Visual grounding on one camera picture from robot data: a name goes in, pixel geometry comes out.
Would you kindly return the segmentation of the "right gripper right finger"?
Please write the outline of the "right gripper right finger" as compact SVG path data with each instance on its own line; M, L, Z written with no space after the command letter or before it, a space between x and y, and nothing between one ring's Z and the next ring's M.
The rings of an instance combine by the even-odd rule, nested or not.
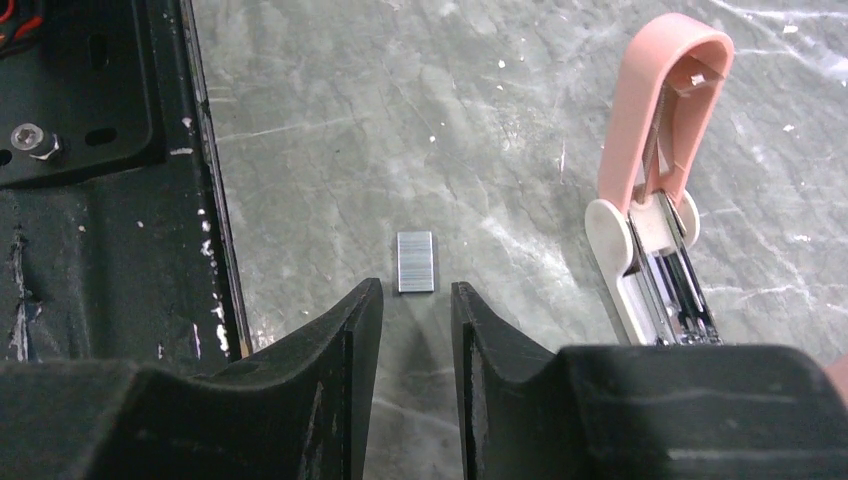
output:
M468 479L843 479L847 409L777 345L551 352L451 287Z

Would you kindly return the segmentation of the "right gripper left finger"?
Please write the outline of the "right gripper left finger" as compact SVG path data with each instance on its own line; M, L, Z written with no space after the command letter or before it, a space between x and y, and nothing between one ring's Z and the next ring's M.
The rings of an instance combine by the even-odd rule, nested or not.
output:
M131 361L1 366L5 479L359 479L383 320L376 278L207 376Z

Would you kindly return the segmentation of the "small grey staple strip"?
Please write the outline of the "small grey staple strip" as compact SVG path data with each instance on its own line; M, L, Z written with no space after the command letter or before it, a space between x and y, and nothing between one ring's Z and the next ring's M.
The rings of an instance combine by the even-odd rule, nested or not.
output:
M435 291L434 242L430 231L397 233L398 291L432 293Z

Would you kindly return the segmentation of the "pink stapler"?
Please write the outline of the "pink stapler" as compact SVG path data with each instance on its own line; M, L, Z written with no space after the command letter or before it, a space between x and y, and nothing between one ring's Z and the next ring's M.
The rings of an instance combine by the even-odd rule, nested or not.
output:
M621 60L585 231L631 344L722 341L688 255L701 223L686 185L733 59L727 34L667 13Z

